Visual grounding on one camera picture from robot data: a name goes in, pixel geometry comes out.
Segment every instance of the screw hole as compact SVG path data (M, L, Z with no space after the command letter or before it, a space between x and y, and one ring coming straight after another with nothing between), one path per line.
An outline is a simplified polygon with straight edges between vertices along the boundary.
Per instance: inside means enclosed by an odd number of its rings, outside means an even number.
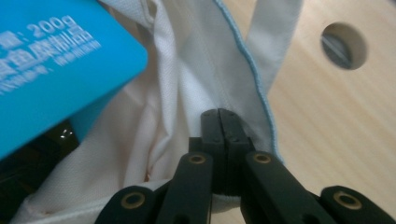
M256 162L259 163L268 163L271 161L271 157L263 154L255 154L253 158Z
M335 192L333 198L336 202L351 210L359 210L362 208L361 201L354 196L347 194L343 191Z
M189 158L189 161L194 164L201 164L206 161L206 158L201 155L193 155Z
M125 209L135 209L140 207L146 200L141 192L132 192L123 196L121 206Z
M366 61L365 42L361 34L350 25L336 22L327 26L320 42L328 59L341 68L357 69Z

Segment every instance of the black object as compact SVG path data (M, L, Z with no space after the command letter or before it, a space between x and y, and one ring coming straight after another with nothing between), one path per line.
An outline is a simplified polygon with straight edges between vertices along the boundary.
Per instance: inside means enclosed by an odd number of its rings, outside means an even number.
M0 223L8 223L55 165L78 146L66 120L0 160Z
M235 113L206 111L201 125L202 137L190 139L190 153L169 184L122 189L96 223L210 223L211 193L217 193L240 196L248 224L396 224L355 190L308 192L276 157L254 149Z

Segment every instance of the wood grain surface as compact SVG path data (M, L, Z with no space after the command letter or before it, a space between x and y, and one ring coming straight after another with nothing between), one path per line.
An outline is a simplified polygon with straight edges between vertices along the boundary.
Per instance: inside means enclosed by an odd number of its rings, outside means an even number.
M255 0L226 0L243 35ZM320 37L342 22L360 33L364 64L339 68ZM396 218L396 4L390 0L304 1L290 49L268 95L288 169L313 193L341 185ZM238 209L212 223L245 223Z

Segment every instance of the white cloth bag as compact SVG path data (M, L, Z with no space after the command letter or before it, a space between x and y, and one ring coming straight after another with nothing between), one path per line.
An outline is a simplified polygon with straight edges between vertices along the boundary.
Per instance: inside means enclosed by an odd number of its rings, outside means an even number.
M146 47L148 68L25 199L13 223L93 223L118 190L142 183L155 189L172 178L209 109L235 112L255 147L277 155L265 94L301 0L258 0L246 42L220 0L103 2Z

